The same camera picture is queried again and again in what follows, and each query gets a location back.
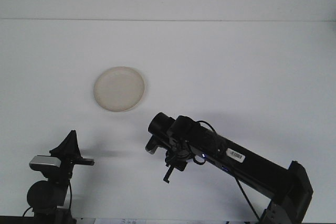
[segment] cable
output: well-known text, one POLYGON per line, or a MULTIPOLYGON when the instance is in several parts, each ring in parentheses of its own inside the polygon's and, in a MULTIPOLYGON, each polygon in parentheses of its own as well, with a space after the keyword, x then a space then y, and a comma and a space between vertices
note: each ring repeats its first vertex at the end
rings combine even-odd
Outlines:
POLYGON ((28 207, 28 208, 26 209, 26 211, 24 211, 22 217, 24 217, 24 216, 26 215, 26 213, 27 213, 30 209, 32 209, 32 207, 28 207))
MULTIPOLYGON (((200 121, 197 121, 197 123, 205 123, 206 125, 208 125, 208 126, 210 127, 210 129, 215 133, 216 137, 218 138, 218 134, 217 134, 217 132, 215 131, 215 129, 214 129, 208 122, 200 120, 200 121)), ((234 170, 233 165, 231 164, 230 161, 229 161, 229 163, 230 163, 230 166, 231 166, 232 175, 233 175, 233 177, 235 178, 235 180, 236 180, 236 182, 237 182, 237 184, 238 184, 238 187, 239 187, 240 191, 243 193, 243 195, 244 195, 244 197, 245 197, 245 199, 246 199, 248 205, 249 205, 250 208, 252 209, 252 212, 253 212, 254 215, 257 217, 257 220, 260 221, 260 217, 258 216, 257 212, 255 211, 254 207, 252 206, 250 200, 248 199, 248 197, 247 197, 247 195, 246 195, 246 193, 245 193, 245 191, 244 191, 242 185, 240 184, 240 182, 239 182, 239 180, 238 180, 238 178, 237 178, 237 176, 236 176, 236 173, 235 173, 235 170, 234 170)))
POLYGON ((69 189, 70 189, 70 203, 69 203, 68 212, 70 212, 70 210, 71 210, 71 204, 72 204, 72 188, 71 188, 70 180, 69 180, 69 189))

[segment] sticker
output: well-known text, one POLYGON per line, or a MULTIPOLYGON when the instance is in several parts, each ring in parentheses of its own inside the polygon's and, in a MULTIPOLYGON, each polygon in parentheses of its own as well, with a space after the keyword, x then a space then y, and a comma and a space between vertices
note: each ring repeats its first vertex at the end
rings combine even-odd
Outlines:
POLYGON ((230 148, 228 148, 226 150, 226 155, 229 156, 230 158, 233 158, 234 160, 236 160, 236 161, 238 161, 240 163, 242 163, 244 161, 244 159, 245 159, 244 155, 242 155, 239 152, 235 152, 233 149, 230 149, 230 148))

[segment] white plate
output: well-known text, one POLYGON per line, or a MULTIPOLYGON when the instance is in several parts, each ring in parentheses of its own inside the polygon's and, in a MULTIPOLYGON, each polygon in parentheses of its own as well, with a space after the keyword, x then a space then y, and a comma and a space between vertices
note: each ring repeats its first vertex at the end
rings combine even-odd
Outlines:
POLYGON ((142 98, 145 84, 141 75, 129 67, 111 68, 94 85, 94 98, 106 110, 120 112, 134 107, 142 98))

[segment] white table surface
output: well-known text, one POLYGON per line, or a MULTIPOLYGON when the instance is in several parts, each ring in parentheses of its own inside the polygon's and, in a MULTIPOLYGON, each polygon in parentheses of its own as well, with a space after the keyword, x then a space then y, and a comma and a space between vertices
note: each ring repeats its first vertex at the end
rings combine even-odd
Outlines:
MULTIPOLYGON (((234 179, 210 164, 162 181, 164 151, 144 147, 164 112, 206 120, 283 167, 297 160, 314 188, 304 221, 336 221, 336 23, 1 20, 0 31, 1 215, 27 208, 29 187, 44 179, 29 161, 74 129, 96 161, 74 168, 74 216, 254 220, 234 179), (93 98, 114 66, 146 80, 129 112, 93 98)), ((245 188, 262 213, 269 200, 245 188)))

